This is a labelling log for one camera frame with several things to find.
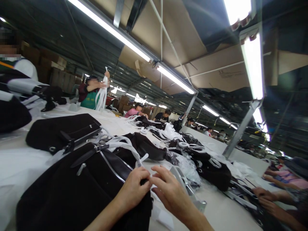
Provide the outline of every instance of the black hair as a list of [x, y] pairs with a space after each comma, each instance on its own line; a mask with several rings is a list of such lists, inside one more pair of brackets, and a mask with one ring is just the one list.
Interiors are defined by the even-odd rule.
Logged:
[[135, 104], [135, 109], [136, 109], [138, 106], [139, 106], [139, 107], [144, 107], [144, 105], [143, 105], [142, 103], [136, 103], [136, 104]]
[[165, 114], [171, 115], [171, 110], [170, 109], [166, 109], [165, 110]]
[[96, 79], [96, 80], [98, 81], [98, 77], [97, 77], [97, 76], [95, 76], [95, 75], [90, 75], [90, 76], [86, 79], [85, 84], [88, 84], [88, 82], [89, 82], [91, 79]]

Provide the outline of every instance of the green apron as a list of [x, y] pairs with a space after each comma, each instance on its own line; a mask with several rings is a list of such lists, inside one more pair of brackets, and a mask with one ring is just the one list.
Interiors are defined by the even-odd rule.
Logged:
[[81, 102], [80, 106], [95, 110], [95, 98], [97, 92], [89, 92], [87, 97]]

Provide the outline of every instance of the fluorescent light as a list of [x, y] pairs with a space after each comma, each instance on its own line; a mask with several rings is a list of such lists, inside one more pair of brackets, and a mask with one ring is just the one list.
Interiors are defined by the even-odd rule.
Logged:
[[175, 76], [173, 76], [170, 72], [168, 72], [162, 66], [158, 66], [157, 70], [159, 70], [162, 74], [167, 76], [169, 79], [171, 79], [173, 82], [175, 82], [177, 85], [179, 85], [181, 88], [183, 88], [188, 93], [190, 93], [190, 94], [194, 94], [195, 93], [193, 90], [191, 90], [188, 86], [186, 86], [184, 83], [179, 81]]
[[266, 124], [264, 124], [262, 132], [268, 133], [268, 129], [267, 129], [267, 125]]
[[251, 12], [250, 0], [224, 0], [230, 25], [243, 20]]
[[229, 121], [227, 121], [225, 118], [223, 118], [223, 117], [220, 117], [220, 119], [223, 121], [223, 122], [225, 122], [226, 124], [231, 124]]
[[134, 98], [136, 98], [136, 96], [133, 96], [133, 95], [131, 95], [131, 94], [128, 94], [128, 93], [127, 93], [126, 95], [129, 95], [129, 96], [131, 96], [131, 97], [134, 97]]
[[195, 122], [195, 123], [207, 128], [207, 126], [204, 126], [203, 124], [200, 124], [200, 123], [197, 123], [197, 122]]
[[257, 123], [259, 123], [259, 124], [263, 123], [263, 119], [262, 119], [261, 112], [260, 112], [260, 109], [259, 109], [259, 108], [257, 108], [257, 109], [254, 111], [253, 117], [254, 117], [254, 120], [255, 120]]
[[237, 127], [231, 124], [231, 127], [233, 127], [235, 130], [237, 130]]
[[214, 116], [219, 116], [215, 111], [213, 111], [212, 109], [210, 109], [208, 106], [204, 105], [203, 108], [207, 111], [209, 111], [210, 113], [212, 113]]
[[262, 81], [262, 65], [261, 65], [261, 42], [260, 34], [256, 35], [256, 39], [250, 41], [247, 37], [241, 45], [244, 56], [246, 71], [248, 74], [249, 84], [253, 99], [262, 99], [263, 81]]
[[101, 18], [99, 18], [94, 12], [92, 12], [90, 9], [85, 7], [81, 2], [78, 0], [69, 0], [74, 6], [76, 6], [78, 9], [80, 9], [82, 12], [84, 12], [86, 15], [88, 15], [91, 19], [93, 19], [95, 22], [97, 22], [99, 25], [101, 25], [105, 30], [107, 30], [110, 34], [115, 36], [118, 40], [120, 40], [122, 43], [127, 45], [130, 49], [132, 49], [134, 52], [139, 54], [142, 58], [144, 58], [147, 62], [149, 62], [151, 59], [144, 54], [141, 50], [139, 50], [136, 46], [134, 46], [130, 41], [128, 41], [126, 38], [124, 38], [119, 32], [117, 32], [114, 28], [109, 26], [106, 22], [104, 22]]

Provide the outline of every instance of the metal rod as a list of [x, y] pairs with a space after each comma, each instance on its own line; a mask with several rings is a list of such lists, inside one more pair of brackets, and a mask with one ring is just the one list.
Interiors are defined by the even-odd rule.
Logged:
[[228, 144], [228, 146], [226, 147], [226, 149], [224, 150], [223, 155], [228, 159], [233, 151], [233, 149], [236, 147], [237, 142], [240, 140], [240, 138], [242, 137], [246, 126], [248, 125], [249, 121], [252, 118], [253, 113], [255, 112], [255, 110], [260, 106], [261, 101], [260, 100], [256, 100], [253, 101], [251, 103], [251, 107], [248, 110], [247, 114], [245, 115], [245, 118], [243, 119], [241, 125], [238, 127], [237, 131], [235, 132], [234, 136], [232, 137], [232, 139], [230, 140], [230, 143]]
[[188, 105], [188, 108], [187, 108], [187, 110], [186, 110], [186, 117], [183, 118], [182, 126], [185, 126], [185, 123], [186, 123], [186, 121], [187, 121], [186, 118], [187, 118], [188, 114], [190, 113], [190, 110], [191, 110], [191, 108], [193, 107], [193, 103], [195, 102], [197, 96], [198, 96], [198, 93], [194, 94], [192, 100], [190, 101], [190, 103], [189, 103], [189, 105]]
[[172, 44], [171, 38], [169, 37], [169, 34], [168, 34], [167, 30], [166, 30], [166, 27], [164, 26], [164, 23], [163, 23], [162, 19], [160, 18], [160, 15], [159, 15], [159, 13], [158, 13], [158, 11], [157, 11], [157, 9], [156, 9], [156, 6], [155, 6], [153, 0], [150, 0], [150, 3], [151, 3], [151, 5], [152, 5], [152, 7], [153, 7], [153, 10], [154, 10], [154, 12], [155, 12], [155, 14], [156, 14], [156, 16], [157, 16], [157, 18], [158, 18], [158, 20], [159, 20], [159, 22], [160, 22], [162, 28], [164, 29], [164, 32], [165, 32], [165, 34], [166, 34], [166, 36], [167, 36], [167, 39], [168, 39], [168, 41], [169, 41], [169, 43], [170, 43], [170, 45], [171, 45], [172, 50], [173, 50], [173, 52], [174, 52], [174, 54], [175, 54], [175, 56], [176, 56], [176, 59], [178, 60], [178, 62], [179, 62], [179, 64], [180, 64], [180, 66], [181, 66], [183, 72], [185, 73], [186, 78], [189, 80], [189, 83], [190, 83], [190, 84], [192, 85], [192, 87], [193, 87], [192, 82], [191, 82], [190, 79], [188, 78], [188, 74], [186, 73], [186, 71], [185, 71], [185, 69], [184, 69], [182, 63], [180, 62], [179, 56], [177, 55], [177, 52], [176, 52], [176, 50], [175, 50], [175, 48], [174, 48], [174, 46], [173, 46], [173, 44]]

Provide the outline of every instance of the zipper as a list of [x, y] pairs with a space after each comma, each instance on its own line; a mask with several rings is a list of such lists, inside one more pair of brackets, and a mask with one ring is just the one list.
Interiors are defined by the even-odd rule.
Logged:
[[82, 170], [83, 170], [86, 166], [87, 166], [86, 163], [83, 163], [83, 164], [80, 166], [80, 168], [79, 168], [79, 170], [78, 170], [78, 172], [77, 172], [77, 176], [80, 176]]

